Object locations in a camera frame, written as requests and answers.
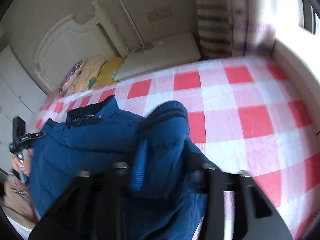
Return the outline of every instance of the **windowsill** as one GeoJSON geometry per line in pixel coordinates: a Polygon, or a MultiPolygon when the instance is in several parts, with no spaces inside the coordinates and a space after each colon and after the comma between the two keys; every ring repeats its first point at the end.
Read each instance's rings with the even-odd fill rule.
{"type": "Polygon", "coordinates": [[[320,37],[298,26],[278,27],[273,58],[304,100],[317,133],[320,130],[320,37]]]}
{"type": "Polygon", "coordinates": [[[276,39],[305,65],[320,85],[320,37],[298,26],[281,26],[277,28],[276,39]]]}

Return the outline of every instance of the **yellow pillow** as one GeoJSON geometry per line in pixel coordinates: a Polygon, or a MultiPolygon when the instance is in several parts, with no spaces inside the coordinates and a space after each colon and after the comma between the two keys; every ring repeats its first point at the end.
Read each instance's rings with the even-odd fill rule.
{"type": "Polygon", "coordinates": [[[93,87],[97,80],[102,65],[106,62],[105,57],[95,56],[87,60],[81,73],[73,82],[74,91],[86,91],[93,87]]]}
{"type": "Polygon", "coordinates": [[[114,75],[113,72],[121,67],[122,63],[123,59],[121,57],[113,57],[105,63],[100,70],[94,87],[105,87],[116,83],[111,77],[114,75]]]}

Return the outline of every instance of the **wall socket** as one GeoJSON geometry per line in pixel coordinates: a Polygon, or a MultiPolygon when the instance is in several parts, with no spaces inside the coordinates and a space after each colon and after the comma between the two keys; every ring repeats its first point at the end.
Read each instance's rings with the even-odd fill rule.
{"type": "Polygon", "coordinates": [[[161,7],[147,12],[146,16],[149,22],[154,22],[162,18],[170,17],[171,11],[169,7],[161,7]]]}

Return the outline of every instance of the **white wooden headboard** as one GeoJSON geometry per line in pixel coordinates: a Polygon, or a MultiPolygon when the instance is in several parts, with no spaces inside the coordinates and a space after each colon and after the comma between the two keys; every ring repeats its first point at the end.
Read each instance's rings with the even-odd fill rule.
{"type": "Polygon", "coordinates": [[[94,17],[90,21],[80,25],[70,14],[57,22],[40,43],[35,57],[40,69],[35,72],[50,91],[79,60],[97,55],[108,60],[129,53],[106,9],[97,1],[92,6],[94,17]]]}

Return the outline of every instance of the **pillow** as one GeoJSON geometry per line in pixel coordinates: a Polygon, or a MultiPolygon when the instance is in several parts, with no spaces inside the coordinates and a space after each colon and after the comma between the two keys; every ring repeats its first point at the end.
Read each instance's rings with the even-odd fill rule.
{"type": "Polygon", "coordinates": [[[75,93],[75,86],[71,85],[71,87],[69,87],[68,90],[66,91],[65,96],[68,97],[73,95],[74,93],[75,93]]]}
{"type": "Polygon", "coordinates": [[[114,75],[113,72],[121,67],[122,63],[123,59],[121,57],[113,57],[105,63],[100,70],[94,87],[105,87],[117,83],[111,77],[114,75]]]}
{"type": "Polygon", "coordinates": [[[80,75],[73,82],[74,91],[86,91],[93,87],[97,80],[102,65],[106,62],[105,57],[95,56],[87,60],[80,75]]]}
{"type": "Polygon", "coordinates": [[[81,73],[81,70],[83,69],[85,64],[84,60],[80,60],[78,63],[76,63],[69,71],[69,73],[66,75],[64,80],[61,82],[59,86],[59,93],[61,95],[64,95],[64,93],[68,90],[68,88],[72,85],[72,83],[75,81],[77,76],[81,73]]]}

